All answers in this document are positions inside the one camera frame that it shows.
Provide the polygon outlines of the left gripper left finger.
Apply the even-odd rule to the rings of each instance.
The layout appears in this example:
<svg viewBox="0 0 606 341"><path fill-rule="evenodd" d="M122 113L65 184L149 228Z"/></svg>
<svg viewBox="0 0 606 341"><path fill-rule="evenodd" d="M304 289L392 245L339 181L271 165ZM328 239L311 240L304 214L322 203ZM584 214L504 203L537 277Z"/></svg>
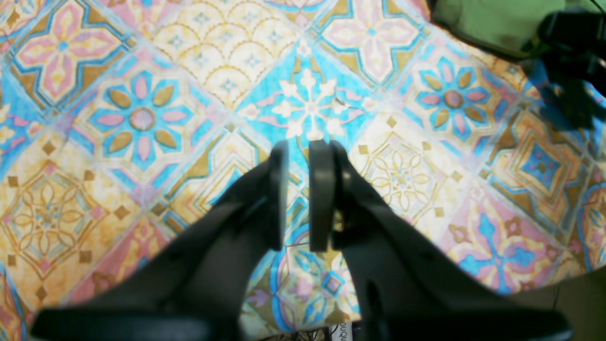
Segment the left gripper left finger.
<svg viewBox="0 0 606 341"><path fill-rule="evenodd" d="M33 341L241 341L249 280L282 248L288 144L244 173L151 261L82 304L44 308Z"/></svg>

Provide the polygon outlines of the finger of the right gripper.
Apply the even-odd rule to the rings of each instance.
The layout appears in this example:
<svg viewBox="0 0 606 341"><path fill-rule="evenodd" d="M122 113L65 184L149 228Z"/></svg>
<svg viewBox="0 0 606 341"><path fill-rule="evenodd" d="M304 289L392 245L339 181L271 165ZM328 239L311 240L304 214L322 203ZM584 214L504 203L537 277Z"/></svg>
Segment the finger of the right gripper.
<svg viewBox="0 0 606 341"><path fill-rule="evenodd" d="M539 24L537 35L543 43L567 52L604 53L605 15L556 11Z"/></svg>
<svg viewBox="0 0 606 341"><path fill-rule="evenodd" d="M589 86L605 94L605 60L592 53L552 52L544 56L550 82L561 89L556 97L564 116L575 128L593 130L605 123L605 108L591 95Z"/></svg>

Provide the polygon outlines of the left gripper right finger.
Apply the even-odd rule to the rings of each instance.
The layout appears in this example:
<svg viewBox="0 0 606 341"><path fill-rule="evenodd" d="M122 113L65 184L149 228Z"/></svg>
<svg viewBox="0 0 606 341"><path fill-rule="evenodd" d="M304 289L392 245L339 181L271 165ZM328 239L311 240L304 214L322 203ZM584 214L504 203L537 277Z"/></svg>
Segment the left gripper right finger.
<svg viewBox="0 0 606 341"><path fill-rule="evenodd" d="M554 309L480 284L395 214L336 141L309 144L310 250L346 261L366 341L569 341Z"/></svg>

